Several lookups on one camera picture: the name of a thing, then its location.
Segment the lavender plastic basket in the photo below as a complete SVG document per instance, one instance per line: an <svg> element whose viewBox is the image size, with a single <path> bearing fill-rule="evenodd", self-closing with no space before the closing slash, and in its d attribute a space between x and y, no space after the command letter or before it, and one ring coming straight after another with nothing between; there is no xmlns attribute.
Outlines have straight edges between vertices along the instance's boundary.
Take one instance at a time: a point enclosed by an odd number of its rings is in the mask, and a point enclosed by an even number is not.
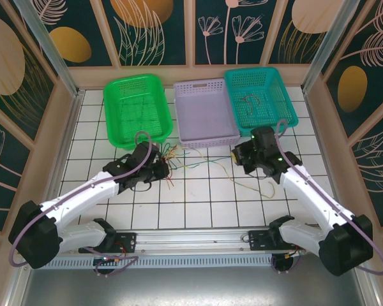
<svg viewBox="0 0 383 306"><path fill-rule="evenodd" d="M240 139L224 79L175 83L174 105L182 146L219 147Z"/></svg>

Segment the teal plastic basket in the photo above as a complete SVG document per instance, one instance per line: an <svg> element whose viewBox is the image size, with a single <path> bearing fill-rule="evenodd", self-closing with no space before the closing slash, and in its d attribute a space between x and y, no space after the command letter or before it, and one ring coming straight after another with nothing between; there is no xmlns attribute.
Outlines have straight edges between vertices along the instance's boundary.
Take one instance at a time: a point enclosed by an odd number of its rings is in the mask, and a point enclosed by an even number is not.
<svg viewBox="0 0 383 306"><path fill-rule="evenodd" d="M272 67L228 70L224 81L242 137L260 126L276 127L281 119L288 127L299 120L277 69Z"/></svg>

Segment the bright green plastic basket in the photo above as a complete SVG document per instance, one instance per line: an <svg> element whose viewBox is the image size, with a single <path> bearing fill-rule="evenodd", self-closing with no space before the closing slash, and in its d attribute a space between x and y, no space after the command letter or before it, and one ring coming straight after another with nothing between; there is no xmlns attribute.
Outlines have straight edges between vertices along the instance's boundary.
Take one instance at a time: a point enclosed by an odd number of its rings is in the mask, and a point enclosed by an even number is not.
<svg viewBox="0 0 383 306"><path fill-rule="evenodd" d="M103 100L107 136L117 148L133 149L139 131L158 143L172 133L165 91L156 75L135 75L109 82L103 89Z"/></svg>

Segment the small circuit board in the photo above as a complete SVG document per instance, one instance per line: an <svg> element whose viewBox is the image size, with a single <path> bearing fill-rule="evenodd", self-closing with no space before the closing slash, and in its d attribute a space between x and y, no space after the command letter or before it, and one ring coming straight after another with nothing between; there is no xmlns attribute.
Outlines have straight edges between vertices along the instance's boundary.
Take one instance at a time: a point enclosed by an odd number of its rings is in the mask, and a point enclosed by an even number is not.
<svg viewBox="0 0 383 306"><path fill-rule="evenodd" d="M93 266L116 266L121 260L107 257L97 257L93 259Z"/></svg>

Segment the grey metal plate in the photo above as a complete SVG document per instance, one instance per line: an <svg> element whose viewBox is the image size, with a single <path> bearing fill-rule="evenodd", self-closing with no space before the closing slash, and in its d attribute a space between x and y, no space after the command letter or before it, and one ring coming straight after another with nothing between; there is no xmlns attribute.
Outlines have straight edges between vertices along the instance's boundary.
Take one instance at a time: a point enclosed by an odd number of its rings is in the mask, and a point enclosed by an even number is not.
<svg viewBox="0 0 383 306"><path fill-rule="evenodd" d="M287 274L268 267L23 270L6 306L382 306L352 272L332 277L314 260Z"/></svg>

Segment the aluminium side rail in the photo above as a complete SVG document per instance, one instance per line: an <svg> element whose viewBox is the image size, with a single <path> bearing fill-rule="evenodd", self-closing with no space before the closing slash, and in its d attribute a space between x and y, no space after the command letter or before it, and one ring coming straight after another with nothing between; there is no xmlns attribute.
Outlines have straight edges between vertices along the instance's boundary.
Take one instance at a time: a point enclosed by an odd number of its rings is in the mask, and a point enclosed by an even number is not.
<svg viewBox="0 0 383 306"><path fill-rule="evenodd" d="M318 143L322 149L334 198L347 208L346 195L343 193L342 186L344 183L342 175L345 169L342 169L341 155L341 149L345 149L345 139L342 128L339 126L336 111L332 101L318 92L306 95L305 101L312 117Z"/></svg>
<svg viewBox="0 0 383 306"><path fill-rule="evenodd" d="M70 145L73 140L73 133L78 121L84 95L85 91L79 90L77 95L71 101L71 108L68 113L66 125L62 133L60 144L56 150L45 192L41 199L42 203L56 198L61 190L61 182L63 180L68 153L70 151Z"/></svg>

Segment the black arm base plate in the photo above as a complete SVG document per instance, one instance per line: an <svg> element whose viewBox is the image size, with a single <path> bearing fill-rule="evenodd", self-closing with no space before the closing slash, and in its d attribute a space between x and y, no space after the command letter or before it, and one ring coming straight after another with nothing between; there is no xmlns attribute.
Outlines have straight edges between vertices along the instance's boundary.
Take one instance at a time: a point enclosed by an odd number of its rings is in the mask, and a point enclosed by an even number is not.
<svg viewBox="0 0 383 306"><path fill-rule="evenodd" d="M117 232L114 236L106 236L104 241L96 247L91 247L100 253L129 254L135 252L137 234L134 232Z"/></svg>
<svg viewBox="0 0 383 306"><path fill-rule="evenodd" d="M248 243L251 251L262 251L269 254L287 254L298 249L303 249L295 244L290 244L282 240L274 242L268 230L249 231Z"/></svg>

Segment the long aluminium base rail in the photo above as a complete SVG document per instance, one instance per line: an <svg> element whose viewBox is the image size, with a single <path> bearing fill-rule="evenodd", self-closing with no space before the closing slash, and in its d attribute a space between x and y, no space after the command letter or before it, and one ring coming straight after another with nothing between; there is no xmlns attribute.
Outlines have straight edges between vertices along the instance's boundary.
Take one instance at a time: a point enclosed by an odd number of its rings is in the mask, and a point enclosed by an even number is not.
<svg viewBox="0 0 383 306"><path fill-rule="evenodd" d="M319 253L319 243L325 239L321 229L303 224L297 220L288 220L280 227L261 229L186 229L186 230L141 230L137 234L135 254L203 254L238 251L250 251L248 232L268 230L274 242L282 240L295 244L313 254ZM59 243L60 254L70 251L92 252L99 256L112 256L112 253L100 253L91 249L99 246L106 236L114 238L117 232L112 228L104 229L91 221L87 224L69 226L62 230Z"/></svg>

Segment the pink flower outline wall panel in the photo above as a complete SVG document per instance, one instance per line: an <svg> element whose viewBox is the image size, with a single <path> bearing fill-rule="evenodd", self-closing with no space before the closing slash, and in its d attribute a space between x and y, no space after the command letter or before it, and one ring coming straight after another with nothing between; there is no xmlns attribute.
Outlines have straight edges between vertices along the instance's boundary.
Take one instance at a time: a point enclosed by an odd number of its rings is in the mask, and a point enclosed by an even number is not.
<svg viewBox="0 0 383 306"><path fill-rule="evenodd" d="M269 0L195 0L195 64L238 64L239 49L266 37Z"/></svg>

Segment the pink fern wall panel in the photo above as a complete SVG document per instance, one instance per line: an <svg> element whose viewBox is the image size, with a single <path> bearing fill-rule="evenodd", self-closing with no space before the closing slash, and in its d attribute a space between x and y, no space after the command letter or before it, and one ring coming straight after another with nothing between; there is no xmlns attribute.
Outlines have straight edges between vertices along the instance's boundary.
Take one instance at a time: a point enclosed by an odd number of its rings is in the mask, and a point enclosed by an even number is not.
<svg viewBox="0 0 383 306"><path fill-rule="evenodd" d="M383 103L383 0L374 0L327 87L347 136Z"/></svg>

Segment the pink feather wall panel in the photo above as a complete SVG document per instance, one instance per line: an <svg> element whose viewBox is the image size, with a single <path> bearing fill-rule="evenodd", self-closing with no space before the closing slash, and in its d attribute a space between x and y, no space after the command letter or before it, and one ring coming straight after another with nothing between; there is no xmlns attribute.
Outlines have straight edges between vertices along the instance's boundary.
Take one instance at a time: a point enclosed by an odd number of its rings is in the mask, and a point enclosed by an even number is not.
<svg viewBox="0 0 383 306"><path fill-rule="evenodd" d="M352 147L377 219L383 227L383 118Z"/></svg>

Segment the gold frond wall panel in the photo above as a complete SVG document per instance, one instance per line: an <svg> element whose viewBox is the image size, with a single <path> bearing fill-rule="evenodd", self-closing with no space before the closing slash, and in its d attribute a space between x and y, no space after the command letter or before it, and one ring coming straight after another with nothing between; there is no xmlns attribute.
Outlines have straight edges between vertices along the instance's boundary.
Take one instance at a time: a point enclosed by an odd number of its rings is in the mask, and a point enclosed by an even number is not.
<svg viewBox="0 0 383 306"><path fill-rule="evenodd" d="M269 64L309 64L343 0L287 0Z"/></svg>

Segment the orange oval wall panel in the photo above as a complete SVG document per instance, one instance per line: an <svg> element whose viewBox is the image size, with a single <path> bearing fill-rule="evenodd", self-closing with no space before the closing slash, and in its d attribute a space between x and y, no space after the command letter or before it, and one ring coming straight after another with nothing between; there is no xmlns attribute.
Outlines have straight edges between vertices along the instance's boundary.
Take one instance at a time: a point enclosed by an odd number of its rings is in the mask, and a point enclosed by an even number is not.
<svg viewBox="0 0 383 306"><path fill-rule="evenodd" d="M68 67L112 65L90 0L30 2Z"/></svg>

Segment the white leaf outline wall panel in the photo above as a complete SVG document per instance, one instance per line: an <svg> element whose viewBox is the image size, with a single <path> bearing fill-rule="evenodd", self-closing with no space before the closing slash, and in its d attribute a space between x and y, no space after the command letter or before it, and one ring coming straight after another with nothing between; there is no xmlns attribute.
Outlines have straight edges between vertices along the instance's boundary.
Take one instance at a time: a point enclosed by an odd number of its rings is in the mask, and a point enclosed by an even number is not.
<svg viewBox="0 0 383 306"><path fill-rule="evenodd" d="M121 66L186 64L184 0L101 0Z"/></svg>

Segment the gold grass wall panel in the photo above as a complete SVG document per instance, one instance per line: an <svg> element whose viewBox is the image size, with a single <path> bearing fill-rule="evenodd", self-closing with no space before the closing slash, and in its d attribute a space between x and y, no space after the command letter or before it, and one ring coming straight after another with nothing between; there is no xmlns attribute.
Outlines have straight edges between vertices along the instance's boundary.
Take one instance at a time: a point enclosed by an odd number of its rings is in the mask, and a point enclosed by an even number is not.
<svg viewBox="0 0 383 306"><path fill-rule="evenodd" d="M0 6L0 110L34 140L54 83Z"/></svg>

